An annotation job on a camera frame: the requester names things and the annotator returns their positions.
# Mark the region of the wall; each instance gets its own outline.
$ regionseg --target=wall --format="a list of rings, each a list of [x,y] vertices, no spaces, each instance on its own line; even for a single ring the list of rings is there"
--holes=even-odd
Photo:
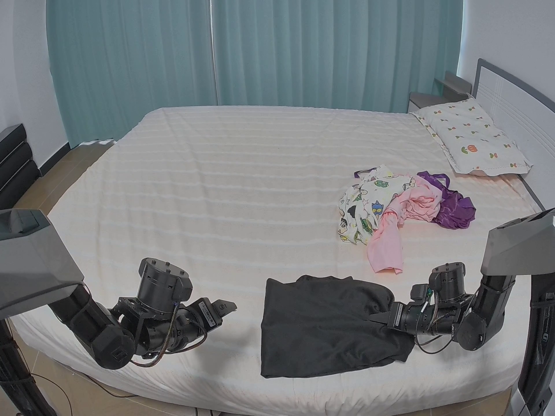
[[[465,0],[458,74],[486,59],[555,100],[555,0]]]
[[[0,130],[23,123],[40,167],[65,143],[50,75],[46,0],[0,0]]]

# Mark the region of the gray headboard trim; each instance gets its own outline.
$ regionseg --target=gray headboard trim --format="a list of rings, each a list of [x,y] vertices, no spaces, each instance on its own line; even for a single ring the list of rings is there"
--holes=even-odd
[[[478,59],[478,64],[477,64],[477,67],[476,67],[476,78],[474,80],[474,87],[472,88],[472,96],[474,98],[478,94],[478,86],[480,84],[480,72],[482,71],[482,68],[489,69],[491,72],[493,72],[493,73],[499,75],[500,77],[502,77],[503,79],[511,82],[513,85],[515,85],[516,87],[519,87],[524,92],[530,94],[532,97],[534,97],[534,99],[538,100],[545,107],[549,108],[553,113],[555,113],[555,101],[552,101],[545,94],[542,94],[537,89],[531,87],[528,83],[520,80],[518,77],[515,77],[514,75],[506,72],[505,70],[499,68],[498,66],[492,65],[490,62],[487,62],[484,59]],[[534,201],[536,201],[538,206],[540,208],[542,208],[543,210],[545,210],[545,207],[540,202],[537,195],[532,191],[532,189],[526,183],[526,181],[522,178],[522,176],[519,175],[518,177],[522,180],[524,186],[529,191],[530,195],[532,196]]]

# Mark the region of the curtain fold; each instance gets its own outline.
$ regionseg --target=curtain fold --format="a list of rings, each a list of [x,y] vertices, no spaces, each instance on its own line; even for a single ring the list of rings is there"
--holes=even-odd
[[[47,0],[47,37],[71,146],[217,103],[209,0]]]
[[[222,105],[406,111],[456,72],[462,0],[212,0]]]

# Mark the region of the bed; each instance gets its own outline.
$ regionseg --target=bed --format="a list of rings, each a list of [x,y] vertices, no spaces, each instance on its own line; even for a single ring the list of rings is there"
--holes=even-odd
[[[353,172],[379,164],[400,173],[445,172],[477,208],[468,230],[407,221],[398,276],[373,273],[365,247],[337,236],[337,201]],[[149,369],[100,369],[48,308],[17,316],[14,324],[27,344],[63,364],[121,390],[184,406],[260,416],[387,416],[474,399],[508,388],[518,376],[528,277],[513,288],[503,329],[476,352],[457,344],[435,356],[416,349],[406,363],[309,379],[260,376],[265,283],[302,274],[353,276],[383,284],[407,302],[411,286],[426,282],[432,268],[461,260],[473,291],[489,229],[540,211],[539,200],[517,176],[455,175],[411,114],[162,108],[89,168],[49,218],[94,298],[107,307],[135,295],[137,269],[148,256],[187,270],[191,299],[222,298],[238,310],[196,350],[165,356]]]

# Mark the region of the patterned pillow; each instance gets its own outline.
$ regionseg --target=patterned pillow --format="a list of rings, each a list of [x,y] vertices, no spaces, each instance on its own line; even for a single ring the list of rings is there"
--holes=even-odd
[[[474,98],[423,107],[413,115],[440,144],[455,172],[497,176],[530,170],[531,163]]]

